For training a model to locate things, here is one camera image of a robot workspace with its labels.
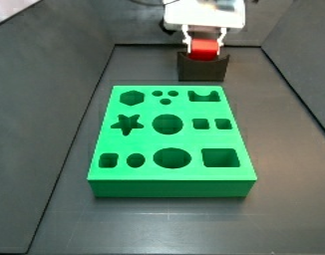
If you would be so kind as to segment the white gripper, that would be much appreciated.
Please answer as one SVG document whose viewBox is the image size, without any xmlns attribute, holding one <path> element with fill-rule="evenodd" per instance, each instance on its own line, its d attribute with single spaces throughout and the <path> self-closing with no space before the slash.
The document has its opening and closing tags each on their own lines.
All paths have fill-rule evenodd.
<svg viewBox="0 0 325 255">
<path fill-rule="evenodd" d="M 182 30 L 186 51 L 192 50 L 188 26 L 220 28 L 217 56 L 221 54 L 228 29 L 245 27 L 245 0 L 162 0 L 164 27 L 170 31 Z"/>
</svg>

